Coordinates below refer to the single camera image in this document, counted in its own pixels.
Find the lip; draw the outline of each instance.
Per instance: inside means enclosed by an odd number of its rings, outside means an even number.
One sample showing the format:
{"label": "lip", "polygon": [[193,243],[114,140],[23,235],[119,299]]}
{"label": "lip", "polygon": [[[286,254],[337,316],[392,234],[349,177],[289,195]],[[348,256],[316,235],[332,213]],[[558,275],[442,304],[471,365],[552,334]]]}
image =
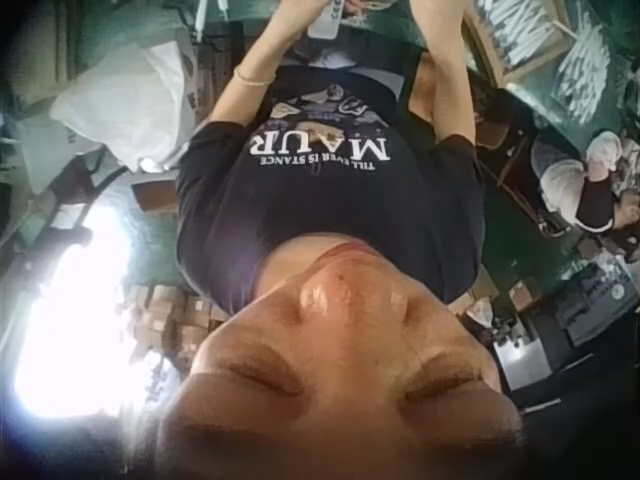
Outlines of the lip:
{"label": "lip", "polygon": [[344,255],[346,253],[364,253],[374,257],[380,256],[378,252],[376,252],[373,248],[371,248],[364,242],[347,242],[343,243],[342,245],[338,245],[337,247],[334,247],[328,252],[322,254],[320,257],[318,257],[315,263],[326,261],[339,255]]}

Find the bracelet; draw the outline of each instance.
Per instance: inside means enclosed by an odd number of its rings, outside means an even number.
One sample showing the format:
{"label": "bracelet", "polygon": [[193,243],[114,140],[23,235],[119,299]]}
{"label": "bracelet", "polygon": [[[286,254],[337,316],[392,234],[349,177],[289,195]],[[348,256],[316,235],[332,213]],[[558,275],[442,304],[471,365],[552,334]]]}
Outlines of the bracelet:
{"label": "bracelet", "polygon": [[233,70],[233,76],[238,79],[240,81],[240,83],[242,83],[243,85],[246,85],[247,87],[252,87],[252,88],[260,88],[260,87],[268,87],[269,85],[271,85],[273,82],[276,81],[276,76],[274,75],[273,77],[271,77],[269,80],[267,80],[266,82],[254,82],[252,80],[249,80],[248,78],[245,78],[239,70],[240,67],[236,67]]}

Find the person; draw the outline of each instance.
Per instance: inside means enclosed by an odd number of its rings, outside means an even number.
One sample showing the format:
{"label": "person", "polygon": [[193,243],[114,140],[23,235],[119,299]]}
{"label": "person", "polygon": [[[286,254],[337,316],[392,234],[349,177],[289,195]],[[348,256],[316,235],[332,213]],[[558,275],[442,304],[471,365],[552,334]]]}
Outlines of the person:
{"label": "person", "polygon": [[518,463],[519,412],[447,309],[484,241],[465,3],[411,1],[436,62],[427,156],[384,86],[278,70],[326,0],[281,0],[236,68],[177,183],[178,262],[233,317],[162,417],[162,478],[501,478]]}
{"label": "person", "polygon": [[613,132],[602,132],[589,146],[586,161],[565,153],[551,131],[543,131],[531,150],[531,166],[540,180],[547,209],[571,226],[593,234],[624,230],[640,221],[640,193],[612,191],[610,172],[622,156]]}

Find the eye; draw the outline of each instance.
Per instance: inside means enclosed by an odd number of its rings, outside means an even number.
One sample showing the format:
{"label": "eye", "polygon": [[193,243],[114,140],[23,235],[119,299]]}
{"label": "eye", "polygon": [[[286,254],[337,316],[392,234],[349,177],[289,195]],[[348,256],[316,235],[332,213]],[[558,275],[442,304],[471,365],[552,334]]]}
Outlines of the eye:
{"label": "eye", "polygon": [[482,372],[455,358],[437,357],[423,365],[408,383],[407,400],[441,395],[454,388],[482,381]]}
{"label": "eye", "polygon": [[405,398],[411,401],[434,397],[468,383],[477,382],[478,380],[478,377],[472,374],[429,378],[428,380],[425,380],[422,385],[410,390],[409,393],[405,395]]}
{"label": "eye", "polygon": [[280,362],[265,362],[257,359],[229,359],[219,366],[231,375],[279,395],[297,396],[302,386],[291,369]]}

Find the bag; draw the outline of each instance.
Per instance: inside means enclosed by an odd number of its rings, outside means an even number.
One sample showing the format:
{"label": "bag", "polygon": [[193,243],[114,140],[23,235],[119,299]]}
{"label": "bag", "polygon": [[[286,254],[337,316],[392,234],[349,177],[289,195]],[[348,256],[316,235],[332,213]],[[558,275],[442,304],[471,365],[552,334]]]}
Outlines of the bag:
{"label": "bag", "polygon": [[51,117],[105,144],[132,171],[145,159],[163,167],[196,127],[195,52],[186,30],[172,37],[111,52],[56,98]]}

